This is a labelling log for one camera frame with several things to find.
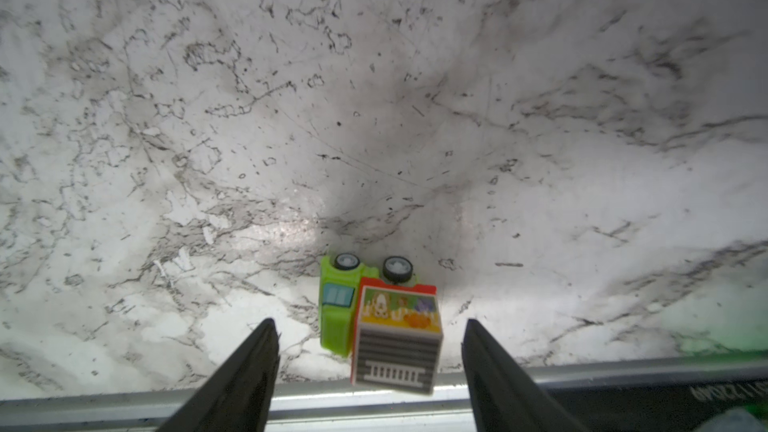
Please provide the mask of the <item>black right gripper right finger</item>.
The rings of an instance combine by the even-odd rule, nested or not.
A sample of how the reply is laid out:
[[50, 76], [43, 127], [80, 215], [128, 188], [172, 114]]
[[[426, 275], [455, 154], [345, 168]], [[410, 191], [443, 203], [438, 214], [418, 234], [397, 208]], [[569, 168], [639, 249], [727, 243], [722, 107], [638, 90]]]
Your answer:
[[462, 360], [479, 431], [584, 431], [477, 320], [467, 322]]

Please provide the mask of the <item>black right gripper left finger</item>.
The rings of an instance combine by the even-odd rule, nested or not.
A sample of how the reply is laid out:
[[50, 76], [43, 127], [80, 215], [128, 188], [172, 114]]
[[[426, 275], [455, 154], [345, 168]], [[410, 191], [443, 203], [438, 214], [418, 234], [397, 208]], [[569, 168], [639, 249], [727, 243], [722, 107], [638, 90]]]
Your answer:
[[263, 320], [161, 431], [263, 431], [279, 369], [279, 336]]

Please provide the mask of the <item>small green electronic module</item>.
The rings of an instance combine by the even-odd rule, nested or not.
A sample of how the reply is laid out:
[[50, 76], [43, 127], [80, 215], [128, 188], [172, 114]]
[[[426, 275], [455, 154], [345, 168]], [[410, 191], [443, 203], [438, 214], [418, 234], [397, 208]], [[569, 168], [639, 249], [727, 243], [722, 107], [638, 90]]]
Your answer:
[[405, 257], [380, 267], [351, 252], [320, 261], [320, 344], [351, 360], [350, 381], [401, 392], [433, 392], [443, 343], [437, 288]]

